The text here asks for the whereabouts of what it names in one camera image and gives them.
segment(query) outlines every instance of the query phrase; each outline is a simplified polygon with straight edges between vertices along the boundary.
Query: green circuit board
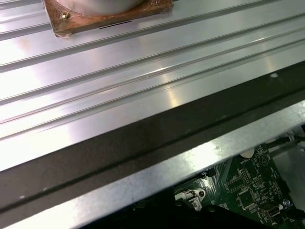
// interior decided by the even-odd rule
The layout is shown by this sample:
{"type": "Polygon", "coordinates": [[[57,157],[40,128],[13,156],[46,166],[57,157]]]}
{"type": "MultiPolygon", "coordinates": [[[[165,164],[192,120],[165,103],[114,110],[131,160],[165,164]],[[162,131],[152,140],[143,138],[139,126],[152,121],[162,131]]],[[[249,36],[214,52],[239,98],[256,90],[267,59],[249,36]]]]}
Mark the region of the green circuit board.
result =
{"type": "Polygon", "coordinates": [[[281,179],[265,145],[255,148],[252,158],[236,156],[214,167],[215,175],[193,179],[175,187],[175,194],[189,189],[204,189],[202,206],[214,204],[279,229],[305,229],[302,221],[294,221],[285,214],[294,204],[289,189],[281,179]],[[275,206],[283,201],[281,213],[270,217],[262,208],[275,206]]]}

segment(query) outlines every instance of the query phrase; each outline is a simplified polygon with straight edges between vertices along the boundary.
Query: brass screw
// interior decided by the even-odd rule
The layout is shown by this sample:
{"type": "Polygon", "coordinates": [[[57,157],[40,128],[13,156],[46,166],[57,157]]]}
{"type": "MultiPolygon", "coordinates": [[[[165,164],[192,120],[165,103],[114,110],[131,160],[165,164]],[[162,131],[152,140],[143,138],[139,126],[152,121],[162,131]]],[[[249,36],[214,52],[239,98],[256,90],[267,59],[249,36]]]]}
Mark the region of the brass screw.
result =
{"type": "Polygon", "coordinates": [[[71,17],[71,14],[67,11],[65,11],[61,14],[61,18],[68,19],[69,17],[71,17]]]}

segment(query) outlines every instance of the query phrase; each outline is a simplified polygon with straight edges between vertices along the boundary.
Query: motherboard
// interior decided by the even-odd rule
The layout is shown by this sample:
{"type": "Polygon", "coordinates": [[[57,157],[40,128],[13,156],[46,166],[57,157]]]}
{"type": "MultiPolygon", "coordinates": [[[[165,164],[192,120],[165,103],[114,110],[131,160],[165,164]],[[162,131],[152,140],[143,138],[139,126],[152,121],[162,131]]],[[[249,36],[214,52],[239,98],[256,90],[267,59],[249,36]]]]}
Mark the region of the motherboard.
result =
{"type": "Polygon", "coordinates": [[[236,156],[175,187],[178,198],[192,193],[198,200],[193,202],[196,210],[198,205],[218,205],[274,228],[305,229],[301,220],[291,217],[296,209],[289,188],[265,144],[257,146],[251,158],[236,156]]]}

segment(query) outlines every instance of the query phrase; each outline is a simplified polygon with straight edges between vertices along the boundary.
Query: screw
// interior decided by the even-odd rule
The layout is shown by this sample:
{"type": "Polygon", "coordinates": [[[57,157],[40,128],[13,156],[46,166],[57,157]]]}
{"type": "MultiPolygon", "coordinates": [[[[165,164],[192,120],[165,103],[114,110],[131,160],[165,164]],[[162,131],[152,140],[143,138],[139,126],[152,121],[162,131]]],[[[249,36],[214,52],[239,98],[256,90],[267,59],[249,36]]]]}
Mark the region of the screw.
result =
{"type": "Polygon", "coordinates": [[[215,210],[213,207],[209,207],[209,208],[208,208],[208,211],[209,211],[209,212],[216,212],[216,210],[215,210]]]}
{"type": "Polygon", "coordinates": [[[201,197],[204,197],[204,192],[203,192],[203,191],[200,191],[200,192],[199,192],[199,195],[200,195],[201,197]]]}
{"type": "Polygon", "coordinates": [[[290,200],[288,200],[288,199],[284,199],[283,200],[283,205],[285,206],[285,207],[290,207],[290,205],[291,205],[291,202],[290,202],[290,200]]]}
{"type": "Polygon", "coordinates": [[[61,14],[61,18],[68,19],[69,17],[71,17],[71,14],[67,11],[65,11],[61,14]]]}
{"type": "Polygon", "coordinates": [[[192,205],[194,206],[194,208],[198,207],[198,204],[196,202],[193,202],[192,205]]]}

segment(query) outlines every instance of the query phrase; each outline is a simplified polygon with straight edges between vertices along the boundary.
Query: copper mounting plate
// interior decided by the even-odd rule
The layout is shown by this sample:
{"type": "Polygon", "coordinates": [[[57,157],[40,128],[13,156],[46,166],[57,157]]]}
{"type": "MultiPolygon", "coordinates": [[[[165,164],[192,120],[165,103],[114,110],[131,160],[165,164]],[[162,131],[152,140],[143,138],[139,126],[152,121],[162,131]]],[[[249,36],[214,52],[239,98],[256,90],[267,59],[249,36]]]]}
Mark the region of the copper mounting plate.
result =
{"type": "Polygon", "coordinates": [[[68,37],[72,33],[131,21],[164,11],[170,11],[173,8],[172,0],[145,0],[140,6],[119,15],[88,16],[71,11],[55,0],[43,0],[43,3],[53,31],[58,37],[68,37]],[[69,18],[62,17],[64,12],[69,15],[69,18]]]}

